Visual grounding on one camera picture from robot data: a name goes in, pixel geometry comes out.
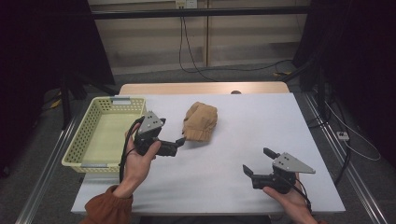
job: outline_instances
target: plastic basket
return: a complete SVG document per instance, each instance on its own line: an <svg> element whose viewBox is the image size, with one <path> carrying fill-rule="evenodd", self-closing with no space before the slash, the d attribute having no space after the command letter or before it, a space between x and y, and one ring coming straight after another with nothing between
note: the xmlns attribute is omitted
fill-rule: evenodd
<svg viewBox="0 0 396 224"><path fill-rule="evenodd" d="M118 173L125 132L145 112L144 98L92 99L62 165L79 173Z"/></svg>

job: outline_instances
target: black curtain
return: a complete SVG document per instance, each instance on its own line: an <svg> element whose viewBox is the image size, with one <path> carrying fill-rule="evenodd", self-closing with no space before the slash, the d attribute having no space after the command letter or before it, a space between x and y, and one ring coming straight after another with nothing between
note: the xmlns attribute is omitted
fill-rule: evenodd
<svg viewBox="0 0 396 224"><path fill-rule="evenodd" d="M396 167L392 130L396 124L396 5L393 1L348 0L337 6L326 18L317 9L308 16L293 62L302 66L314 60L323 68L361 131ZM307 89L317 78L308 75L300 77Z"/></svg>

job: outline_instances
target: finger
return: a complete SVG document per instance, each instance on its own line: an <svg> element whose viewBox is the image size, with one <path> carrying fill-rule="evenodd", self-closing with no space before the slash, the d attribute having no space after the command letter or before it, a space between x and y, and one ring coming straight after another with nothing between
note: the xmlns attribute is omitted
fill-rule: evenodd
<svg viewBox="0 0 396 224"><path fill-rule="evenodd" d="M144 156L145 158L148 158L150 161L153 160L155 157L155 154L157 154L158 150L161 147L161 142L160 141L155 141L151 146L148 148L148 152L146 152L146 155Z"/></svg>
<svg viewBox="0 0 396 224"><path fill-rule="evenodd" d="M299 173L296 173L296 179L297 179L297 180L300 180L300 175L299 175ZM296 181L296 183L294 184L294 186L295 186L297 189L299 189L299 190L302 189L302 188L301 188L301 184L300 184L299 181Z"/></svg>
<svg viewBox="0 0 396 224"><path fill-rule="evenodd" d="M262 191L264 191L264 193L268 194L268 196L277 200L281 204L283 204L283 202L285 201L284 195L277 192L275 189L272 189L270 187L264 187Z"/></svg>

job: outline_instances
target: power strip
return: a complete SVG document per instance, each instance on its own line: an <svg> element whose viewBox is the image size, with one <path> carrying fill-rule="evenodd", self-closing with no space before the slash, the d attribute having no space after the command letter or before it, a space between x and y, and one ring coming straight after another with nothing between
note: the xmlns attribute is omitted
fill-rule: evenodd
<svg viewBox="0 0 396 224"><path fill-rule="evenodd" d="M342 141L349 140L349 136L347 135L347 132L337 132L337 137L339 140L342 140Z"/></svg>

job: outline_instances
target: floor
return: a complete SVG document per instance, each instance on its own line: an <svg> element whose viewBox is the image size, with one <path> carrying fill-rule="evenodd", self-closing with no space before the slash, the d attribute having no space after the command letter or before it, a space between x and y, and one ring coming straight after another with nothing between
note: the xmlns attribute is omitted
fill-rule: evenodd
<svg viewBox="0 0 396 224"><path fill-rule="evenodd" d="M274 72L289 72L294 69L290 62L272 64L264 68L267 65L271 64L218 67L216 70L204 71L202 74L172 70L118 75L115 76L117 85L112 88L119 90L124 83L199 82L208 81L209 78L216 81L274 81L279 80L279 77L274 76ZM288 82L288 86L302 110L308 127L311 127L310 131L318 150L334 180L339 175L341 161L345 155L343 153L347 148L343 143L336 141L333 135L347 129L335 115L341 118L344 114L345 123L355 131L355 133L349 132L351 147L370 158L377 156L375 149L362 138L365 136L364 130L359 129L359 124L355 123L353 117L348 114L347 106L342 102L336 101L339 106L336 102L332 104L329 102L335 115L331 116L328 123L318 125L323 120L318 119L315 91L301 92L298 78ZM56 91L49 91L43 97L49 99ZM87 86L86 91L88 97L85 100L74 100L71 96L70 105L75 119L80 118L92 97L104 95L91 86ZM60 164L64 147L68 144L67 141L62 140L62 136L73 135L73 128L62 130L62 127L62 106L43 110L35 128L26 139L25 149L10 166L11 175L0 179L1 223L78 223L83 218L70 212L83 175ZM340 214L317 215L316 218L341 224L394 223L396 220L394 186L396 186L396 170L386 159L370 161L352 152L350 164L337 185L346 211ZM290 222L286 216L281 215L273 216L272 219L275 224ZM156 217L155 223L170 222L166 218Z"/></svg>

